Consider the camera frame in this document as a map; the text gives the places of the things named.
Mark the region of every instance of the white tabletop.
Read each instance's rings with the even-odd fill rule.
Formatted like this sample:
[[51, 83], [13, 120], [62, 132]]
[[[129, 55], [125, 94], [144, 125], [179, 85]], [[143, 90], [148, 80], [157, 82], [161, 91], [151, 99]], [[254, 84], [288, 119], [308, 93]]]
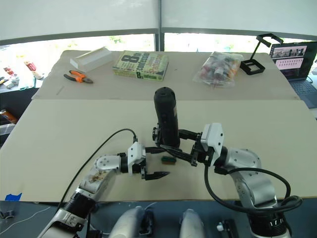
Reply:
[[[220, 122], [225, 146], [256, 152], [263, 168], [290, 182], [292, 194], [317, 195], [317, 123], [302, 101], [178, 101], [177, 108], [179, 128], [199, 132], [206, 123]], [[0, 149], [0, 198], [22, 192], [22, 201], [59, 201], [77, 170], [110, 134], [129, 127], [139, 142], [153, 146], [156, 123], [152, 101], [34, 100]], [[131, 143], [131, 134], [123, 132], [96, 157], [126, 152]], [[181, 142], [185, 151], [191, 146], [191, 141]], [[180, 160], [175, 166], [162, 165], [159, 158], [148, 156], [149, 171], [171, 174], [153, 181], [119, 175], [101, 201], [210, 199], [202, 165], [194, 168]], [[230, 176], [216, 175], [211, 168], [210, 181], [223, 199], [238, 198]], [[282, 197], [285, 188], [272, 181], [277, 197]]]
[[[104, 64], [86, 75], [93, 84], [80, 84], [63, 77], [75, 68], [69, 63], [71, 57], [86, 51], [65, 51], [45, 79], [33, 99], [132, 99], [153, 100], [154, 92], [163, 86], [175, 91], [177, 100], [299, 100], [284, 75], [266, 53], [255, 55], [264, 67], [260, 74], [247, 75], [239, 69], [233, 88], [212, 88], [192, 80], [210, 53], [160, 52], [169, 57], [169, 65], [163, 82], [113, 74], [113, 62]], [[120, 52], [113, 52], [119, 57]], [[245, 59], [250, 53], [241, 53]]]

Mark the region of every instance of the pliers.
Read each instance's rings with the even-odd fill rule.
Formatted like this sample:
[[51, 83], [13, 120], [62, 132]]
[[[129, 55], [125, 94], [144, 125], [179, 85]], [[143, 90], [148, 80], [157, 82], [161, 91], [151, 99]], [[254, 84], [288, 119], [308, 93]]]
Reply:
[[75, 81], [75, 82], [85, 82], [85, 83], [93, 83], [93, 81], [89, 78], [86, 77], [86, 75], [78, 72], [78, 71], [74, 71], [74, 70], [70, 70], [69, 71], [70, 74], [75, 75], [75, 77], [69, 76], [67, 74], [64, 74], [64, 77], [71, 80], [71, 81]]

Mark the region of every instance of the laptop keyboard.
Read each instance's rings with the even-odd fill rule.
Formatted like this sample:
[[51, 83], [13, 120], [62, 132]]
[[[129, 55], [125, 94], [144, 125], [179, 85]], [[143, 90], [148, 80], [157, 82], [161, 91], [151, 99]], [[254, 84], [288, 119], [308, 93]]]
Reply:
[[317, 92], [317, 89], [307, 80], [304, 82], [291, 82], [290, 84], [298, 95]]

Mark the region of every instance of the plastic bag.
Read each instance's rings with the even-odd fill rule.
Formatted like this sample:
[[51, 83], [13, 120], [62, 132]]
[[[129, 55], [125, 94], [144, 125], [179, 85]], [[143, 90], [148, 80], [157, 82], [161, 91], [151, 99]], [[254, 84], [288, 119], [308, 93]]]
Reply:
[[242, 60], [243, 56], [239, 54], [213, 52], [197, 72], [193, 81], [204, 82], [220, 88], [233, 87], [233, 77]]

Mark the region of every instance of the book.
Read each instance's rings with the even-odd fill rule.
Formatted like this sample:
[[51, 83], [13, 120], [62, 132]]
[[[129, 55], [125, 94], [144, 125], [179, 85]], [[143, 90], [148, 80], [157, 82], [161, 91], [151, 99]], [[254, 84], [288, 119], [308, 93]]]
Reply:
[[112, 67], [114, 74], [163, 81], [168, 57], [155, 52], [124, 51]]

